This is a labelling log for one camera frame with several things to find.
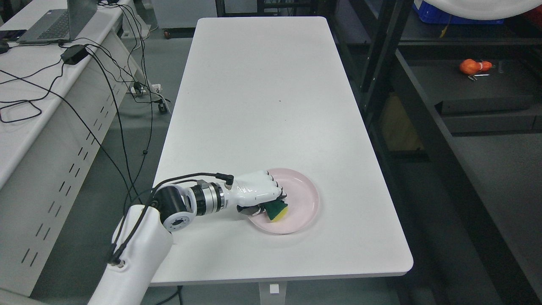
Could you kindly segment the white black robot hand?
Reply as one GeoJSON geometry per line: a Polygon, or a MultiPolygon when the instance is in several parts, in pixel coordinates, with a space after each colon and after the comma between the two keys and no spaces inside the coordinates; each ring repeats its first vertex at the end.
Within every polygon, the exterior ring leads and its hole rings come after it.
{"type": "Polygon", "coordinates": [[[265,213],[263,203],[287,197],[283,187],[265,170],[234,177],[232,187],[224,191],[228,207],[235,206],[239,213],[257,216],[265,213]]]}

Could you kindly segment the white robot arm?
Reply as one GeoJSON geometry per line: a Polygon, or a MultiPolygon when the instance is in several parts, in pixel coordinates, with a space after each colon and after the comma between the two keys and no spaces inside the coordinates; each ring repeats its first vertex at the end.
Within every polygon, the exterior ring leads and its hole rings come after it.
{"type": "Polygon", "coordinates": [[[139,305],[153,276],[168,255],[173,237],[160,222],[160,213],[151,207],[157,189],[169,182],[197,176],[211,176],[225,181],[227,188],[234,182],[233,175],[196,172],[167,178],[159,182],[143,206],[132,206],[119,225],[117,234],[127,236],[112,248],[112,257],[97,285],[89,305],[139,305]]]}

